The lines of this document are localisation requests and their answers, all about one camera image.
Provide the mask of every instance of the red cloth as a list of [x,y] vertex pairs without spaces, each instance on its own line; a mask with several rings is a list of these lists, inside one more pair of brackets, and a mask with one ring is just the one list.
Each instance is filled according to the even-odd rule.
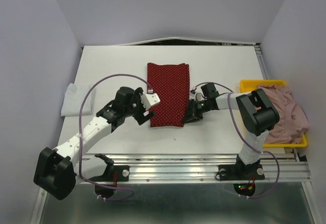
[[189,65],[147,64],[147,81],[158,94],[161,102],[152,108],[156,116],[151,119],[151,127],[179,126],[189,99]]

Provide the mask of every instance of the white folded cloth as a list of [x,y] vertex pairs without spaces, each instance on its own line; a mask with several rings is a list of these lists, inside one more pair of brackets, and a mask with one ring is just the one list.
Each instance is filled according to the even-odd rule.
[[[61,108],[61,116],[78,116],[80,106],[86,96],[86,93],[92,85],[75,85],[69,84],[67,91],[65,93],[65,98],[63,100],[63,105]],[[88,96],[86,103],[83,107],[82,115],[92,114],[92,105],[93,105],[93,95],[94,90]]]

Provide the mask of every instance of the folded fabric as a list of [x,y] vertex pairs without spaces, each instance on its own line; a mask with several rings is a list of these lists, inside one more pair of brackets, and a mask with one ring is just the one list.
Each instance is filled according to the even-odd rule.
[[161,100],[152,110],[156,116],[151,119],[151,127],[183,127],[184,116],[189,99],[189,65],[147,64],[147,81]]
[[303,133],[309,129],[310,125],[300,106],[295,103],[289,87],[260,85],[258,88],[265,91],[280,114],[280,121],[270,131],[265,143],[300,143]]
[[[92,85],[82,86],[69,84],[67,91],[65,93],[65,98],[63,100],[63,105],[61,108],[61,116],[78,116],[80,106],[86,96],[86,93]],[[93,105],[93,94],[94,90],[88,96],[86,103],[83,107],[82,115],[90,115],[92,114],[92,105]]]

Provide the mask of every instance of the polka dot cloth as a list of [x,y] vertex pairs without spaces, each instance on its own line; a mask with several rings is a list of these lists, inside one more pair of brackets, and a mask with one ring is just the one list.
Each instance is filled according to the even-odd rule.
[[147,81],[161,100],[159,105],[151,109],[157,114],[151,119],[151,127],[183,127],[181,120],[189,99],[189,65],[148,63]]

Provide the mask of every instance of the white wall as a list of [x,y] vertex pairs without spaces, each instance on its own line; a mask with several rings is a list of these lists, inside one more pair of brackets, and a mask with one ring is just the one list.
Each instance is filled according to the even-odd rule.
[[288,81],[311,129],[307,158],[326,222],[326,0],[285,0],[263,42],[271,78]]
[[0,0],[0,223],[29,223],[39,152],[58,141],[80,58],[55,0]]
[[57,0],[82,45],[185,36],[261,42],[284,0]]

